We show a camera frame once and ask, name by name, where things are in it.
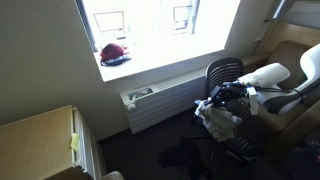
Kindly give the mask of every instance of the white radiator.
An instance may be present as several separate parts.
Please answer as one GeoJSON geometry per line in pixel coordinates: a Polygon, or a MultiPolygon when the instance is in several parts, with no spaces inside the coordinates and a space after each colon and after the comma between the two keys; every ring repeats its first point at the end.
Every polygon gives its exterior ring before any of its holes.
{"type": "Polygon", "coordinates": [[[203,99],[205,69],[121,93],[131,132],[137,133],[190,109],[203,99]]]}

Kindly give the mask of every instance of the white wall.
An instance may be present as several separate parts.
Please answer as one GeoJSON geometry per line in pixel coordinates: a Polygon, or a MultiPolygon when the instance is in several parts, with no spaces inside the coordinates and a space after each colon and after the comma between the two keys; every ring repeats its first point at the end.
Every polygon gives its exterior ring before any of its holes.
{"type": "Polygon", "coordinates": [[[250,55],[272,0],[242,0],[227,50],[103,83],[74,0],[0,0],[0,125],[78,107],[100,140],[129,127],[119,92],[250,55]]]}

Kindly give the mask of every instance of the sticky note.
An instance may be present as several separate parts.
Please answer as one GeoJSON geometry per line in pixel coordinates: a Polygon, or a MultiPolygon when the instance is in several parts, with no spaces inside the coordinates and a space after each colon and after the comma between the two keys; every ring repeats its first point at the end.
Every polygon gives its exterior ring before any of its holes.
{"type": "Polygon", "coordinates": [[[78,151],[79,134],[73,133],[71,138],[71,148],[78,151]]]}

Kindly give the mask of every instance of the floor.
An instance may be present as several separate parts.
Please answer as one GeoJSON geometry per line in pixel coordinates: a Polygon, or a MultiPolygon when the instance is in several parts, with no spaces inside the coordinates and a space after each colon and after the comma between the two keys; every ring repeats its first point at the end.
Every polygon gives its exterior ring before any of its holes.
{"type": "MultiPolygon", "coordinates": [[[[204,171],[197,178],[191,178],[188,167],[183,165],[162,167],[159,155],[170,147],[177,147],[180,137],[205,133],[203,128],[191,125],[192,116],[193,111],[185,111],[134,135],[128,130],[100,141],[107,171],[120,171],[126,180],[292,179],[278,160],[270,162],[257,156],[243,167],[226,154],[222,146],[216,148],[214,174],[210,178],[205,176],[204,171]]],[[[211,144],[205,140],[193,142],[200,152],[203,167],[207,167],[211,144]]]]}

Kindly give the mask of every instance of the office chair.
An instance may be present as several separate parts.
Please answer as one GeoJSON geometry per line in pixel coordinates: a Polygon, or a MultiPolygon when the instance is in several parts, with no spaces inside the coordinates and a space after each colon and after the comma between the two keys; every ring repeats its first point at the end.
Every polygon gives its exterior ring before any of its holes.
{"type": "MultiPolygon", "coordinates": [[[[213,61],[206,70],[205,94],[207,99],[211,91],[223,82],[234,82],[243,75],[244,67],[240,59],[223,58],[213,61]]],[[[238,100],[230,101],[226,105],[226,109],[233,115],[242,118],[241,125],[237,126],[237,135],[233,139],[221,142],[224,147],[232,153],[232,155],[246,165],[255,155],[261,152],[268,139],[268,130],[256,116],[250,114],[249,109],[244,107],[238,100]]],[[[192,124],[199,122],[203,125],[201,118],[194,116],[192,124]]],[[[208,132],[205,135],[184,136],[184,139],[208,139],[212,143],[211,157],[209,167],[205,171],[205,175],[210,177],[214,165],[215,146],[217,141],[208,132]]]]}

